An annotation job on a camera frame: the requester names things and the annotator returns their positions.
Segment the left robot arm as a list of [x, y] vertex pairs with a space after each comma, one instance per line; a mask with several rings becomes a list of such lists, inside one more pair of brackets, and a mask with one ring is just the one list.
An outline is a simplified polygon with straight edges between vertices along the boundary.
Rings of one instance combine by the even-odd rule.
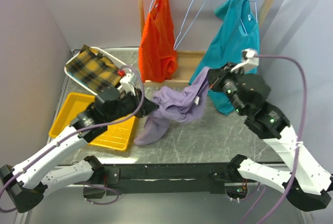
[[108, 126], [133, 116], [144, 117], [158, 109], [136, 88], [120, 93], [116, 88], [103, 89], [87, 108], [39, 152], [15, 165], [1, 167], [1, 193], [6, 192], [15, 210], [25, 213], [37, 206], [44, 197], [68, 185], [79, 182], [98, 183], [105, 176], [104, 165], [87, 156], [67, 168], [55, 166], [72, 151], [78, 150], [107, 131]]

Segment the purple t-shirt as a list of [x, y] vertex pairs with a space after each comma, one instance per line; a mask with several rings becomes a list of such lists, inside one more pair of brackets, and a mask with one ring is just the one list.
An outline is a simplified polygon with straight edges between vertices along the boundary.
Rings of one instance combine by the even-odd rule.
[[152, 102], [156, 103], [158, 108], [146, 117], [143, 130], [134, 139], [137, 146], [159, 141], [172, 121], [189, 123], [203, 116], [209, 91], [209, 70], [209, 67], [204, 67], [192, 84], [183, 91], [167, 86], [154, 91]]

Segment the wooden clothes rack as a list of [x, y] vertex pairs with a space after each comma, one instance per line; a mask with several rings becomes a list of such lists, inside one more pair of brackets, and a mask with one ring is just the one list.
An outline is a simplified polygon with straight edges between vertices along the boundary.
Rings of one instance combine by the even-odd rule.
[[[269, 13], [271, 6], [275, 0], [264, 0], [258, 16], [259, 27], [261, 27]], [[137, 0], [139, 21], [140, 21], [140, 32], [143, 33], [145, 25], [145, 13], [144, 13], [144, 0]], [[171, 87], [185, 87], [188, 85], [188, 81], [191, 75], [195, 71], [196, 66], [201, 61], [204, 51], [178, 51], [178, 69], [175, 72], [171, 80], [166, 80], [163, 83], [157, 83], [152, 81], [146, 81], [145, 85], [148, 87], [160, 87], [163, 85]]]

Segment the blue hanger under teal shirt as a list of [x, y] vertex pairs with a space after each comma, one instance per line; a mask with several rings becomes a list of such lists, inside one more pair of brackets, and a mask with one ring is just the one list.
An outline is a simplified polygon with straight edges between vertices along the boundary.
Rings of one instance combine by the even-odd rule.
[[[256, 23], [259, 23], [259, 11], [258, 11], [258, 0], [247, 0], [248, 2], [252, 2], [254, 3], [254, 19], [255, 19], [255, 22]], [[243, 21], [243, 18], [240, 17], [240, 23], [241, 23], [241, 28], [243, 30], [243, 32], [248, 35], [248, 32], [247, 32], [247, 28], [244, 24], [244, 21]]]

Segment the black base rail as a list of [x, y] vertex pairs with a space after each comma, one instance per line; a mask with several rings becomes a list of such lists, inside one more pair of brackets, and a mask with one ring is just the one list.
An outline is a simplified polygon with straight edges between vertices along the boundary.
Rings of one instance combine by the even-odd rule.
[[84, 158], [93, 168], [88, 182], [106, 186], [107, 195], [136, 193], [225, 193], [228, 183], [246, 182], [228, 163], [102, 164]]

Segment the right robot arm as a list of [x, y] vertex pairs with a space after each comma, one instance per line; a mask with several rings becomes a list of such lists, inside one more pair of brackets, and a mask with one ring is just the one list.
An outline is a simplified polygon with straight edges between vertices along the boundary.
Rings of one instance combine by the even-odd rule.
[[331, 201], [332, 174], [326, 171], [305, 146], [283, 112], [267, 101], [270, 87], [262, 76], [246, 74], [243, 68], [227, 63], [208, 72], [210, 89], [225, 93], [244, 124], [269, 145], [290, 171], [277, 170], [237, 154], [228, 164], [228, 177], [235, 182], [250, 179], [284, 193], [296, 208], [311, 212], [324, 209]]

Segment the teal t-shirt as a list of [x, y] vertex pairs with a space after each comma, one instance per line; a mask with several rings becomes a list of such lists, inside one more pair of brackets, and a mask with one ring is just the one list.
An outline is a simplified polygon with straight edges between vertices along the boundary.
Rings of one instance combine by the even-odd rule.
[[259, 24], [248, 0], [228, 0], [216, 8], [214, 14], [223, 23], [191, 76], [189, 85], [203, 82], [206, 67], [218, 69], [228, 62], [240, 63], [243, 50], [260, 50]]

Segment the orange t-shirt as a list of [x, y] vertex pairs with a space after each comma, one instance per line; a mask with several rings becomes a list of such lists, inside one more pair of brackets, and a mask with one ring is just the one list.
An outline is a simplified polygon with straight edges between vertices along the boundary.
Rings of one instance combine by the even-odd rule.
[[143, 82], [162, 83], [172, 78], [178, 68], [174, 44], [169, 0], [155, 0], [147, 14], [138, 50], [138, 66]]

